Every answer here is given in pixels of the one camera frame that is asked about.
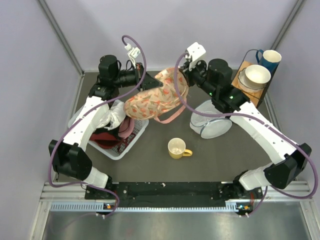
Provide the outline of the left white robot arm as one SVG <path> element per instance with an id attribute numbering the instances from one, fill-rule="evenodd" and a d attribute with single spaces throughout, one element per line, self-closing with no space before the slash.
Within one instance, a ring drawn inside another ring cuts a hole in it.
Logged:
<path id="1" fill-rule="evenodd" d="M 99 60 L 97 81 L 90 89 L 82 112 L 59 140 L 48 146 L 52 170 L 76 179 L 79 184 L 90 185 L 102 198 L 109 198 L 114 191 L 111 178 L 93 167 L 86 154 L 91 135 L 97 130 L 109 106 L 121 98 L 119 89 L 133 87 L 139 91 L 157 89 L 163 83 L 150 76 L 145 62 L 130 60 L 131 67 L 122 70 L 121 62 L 114 55 Z"/>

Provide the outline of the peach floral laundry bag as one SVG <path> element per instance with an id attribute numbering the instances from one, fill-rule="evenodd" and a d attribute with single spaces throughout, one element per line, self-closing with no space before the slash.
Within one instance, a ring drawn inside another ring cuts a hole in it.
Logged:
<path id="1" fill-rule="evenodd" d="M 174 68 L 166 68 L 156 76 L 163 86 L 145 90 L 132 96 L 124 103 L 124 112 L 135 120 L 154 119 L 161 124 L 169 124 L 184 110 L 174 84 Z"/>

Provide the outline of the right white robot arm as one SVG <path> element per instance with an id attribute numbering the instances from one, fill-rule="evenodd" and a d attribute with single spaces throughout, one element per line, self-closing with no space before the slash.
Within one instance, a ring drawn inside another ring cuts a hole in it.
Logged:
<path id="1" fill-rule="evenodd" d="M 272 187 L 277 192 L 290 196 L 284 189 L 305 169 L 312 165 L 312 149 L 307 143 L 298 144 L 283 135 L 258 111 L 247 95 L 232 85 L 232 69 L 223 59 L 212 59 L 209 63 L 200 60 L 193 68 L 186 61 L 182 67 L 173 68 L 174 84 L 182 79 L 189 87 L 202 89 L 211 98 L 212 105 L 219 111 L 216 117 L 229 119 L 255 140 L 266 152 L 271 162 L 239 174 L 233 192 L 245 198 L 253 189 Z"/>

